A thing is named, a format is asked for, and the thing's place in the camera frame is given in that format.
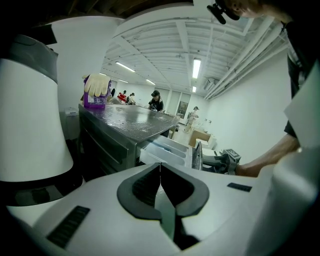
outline white ceiling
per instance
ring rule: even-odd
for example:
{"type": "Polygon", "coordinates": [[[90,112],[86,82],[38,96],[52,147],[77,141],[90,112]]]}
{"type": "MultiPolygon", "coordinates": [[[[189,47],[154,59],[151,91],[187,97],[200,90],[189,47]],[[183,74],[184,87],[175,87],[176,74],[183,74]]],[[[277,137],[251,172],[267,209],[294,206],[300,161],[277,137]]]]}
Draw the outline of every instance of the white ceiling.
{"type": "Polygon", "coordinates": [[[196,94],[206,96],[206,80],[219,81],[228,72],[265,19],[226,18],[221,25],[206,8],[211,3],[194,0],[194,6],[154,10],[125,21],[108,46],[101,72],[113,80],[150,85],[149,79],[157,87],[188,93],[195,86],[196,94]],[[192,78],[194,58],[201,59],[198,79],[192,78]]]}

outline fluorescent light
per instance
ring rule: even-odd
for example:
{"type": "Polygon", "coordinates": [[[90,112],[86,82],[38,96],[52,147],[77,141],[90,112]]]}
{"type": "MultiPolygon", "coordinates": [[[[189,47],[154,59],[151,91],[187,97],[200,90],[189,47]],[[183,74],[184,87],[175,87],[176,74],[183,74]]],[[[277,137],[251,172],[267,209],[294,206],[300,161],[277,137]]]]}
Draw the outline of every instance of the fluorescent light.
{"type": "Polygon", "coordinates": [[[151,82],[149,79],[146,79],[150,84],[156,85],[154,82],[151,82]]]}
{"type": "Polygon", "coordinates": [[[119,63],[118,61],[116,62],[116,64],[118,64],[119,66],[121,66],[121,67],[123,67],[123,68],[125,68],[125,69],[127,69],[127,70],[130,70],[131,72],[136,72],[136,71],[134,71],[133,69],[131,69],[131,68],[129,68],[129,67],[127,67],[127,66],[125,66],[125,65],[123,65],[123,64],[121,64],[121,63],[119,63]]]}
{"type": "Polygon", "coordinates": [[[192,77],[197,79],[200,71],[201,59],[195,58],[193,60],[193,75],[192,77]]]}
{"type": "Polygon", "coordinates": [[[125,83],[128,83],[127,81],[124,81],[124,80],[121,80],[121,79],[118,79],[119,81],[121,81],[121,82],[125,82],[125,83]]]}

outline white glove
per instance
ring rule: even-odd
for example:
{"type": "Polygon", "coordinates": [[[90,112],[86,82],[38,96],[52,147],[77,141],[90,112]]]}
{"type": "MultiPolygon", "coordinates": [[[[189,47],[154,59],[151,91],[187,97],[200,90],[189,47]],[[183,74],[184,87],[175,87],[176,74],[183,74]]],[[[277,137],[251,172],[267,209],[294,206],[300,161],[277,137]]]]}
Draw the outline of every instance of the white glove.
{"type": "Polygon", "coordinates": [[[103,74],[91,74],[84,86],[84,92],[91,97],[106,95],[108,93],[110,77],[103,74]]]}

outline man with cap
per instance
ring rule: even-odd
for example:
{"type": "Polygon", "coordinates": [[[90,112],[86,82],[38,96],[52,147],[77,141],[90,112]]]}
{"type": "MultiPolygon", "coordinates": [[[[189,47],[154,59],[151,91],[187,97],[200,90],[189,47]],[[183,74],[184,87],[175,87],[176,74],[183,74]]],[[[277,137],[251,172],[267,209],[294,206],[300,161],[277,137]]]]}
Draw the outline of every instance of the man with cap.
{"type": "Polygon", "coordinates": [[[164,102],[160,97],[160,92],[155,90],[152,94],[152,100],[149,102],[149,110],[158,111],[160,113],[164,112],[164,102]]]}
{"type": "MultiPolygon", "coordinates": [[[[215,4],[207,8],[221,24],[226,23],[222,13],[233,20],[239,20],[240,17],[272,16],[283,24],[283,30],[286,31],[289,40],[287,62],[291,79],[291,96],[294,97],[303,86],[315,61],[320,58],[317,33],[319,31],[319,11],[314,2],[215,0],[215,4]]],[[[297,150],[299,141],[289,122],[284,131],[287,134],[265,154],[250,163],[238,165],[236,174],[256,177],[264,166],[276,164],[283,156],[297,150]]]]}
{"type": "Polygon", "coordinates": [[[199,110],[199,108],[197,106],[194,107],[193,111],[190,113],[189,119],[188,119],[188,124],[186,125],[186,128],[184,129],[184,131],[187,133],[189,132],[192,124],[195,122],[196,118],[198,118],[199,116],[196,114],[197,110],[199,110]]]}

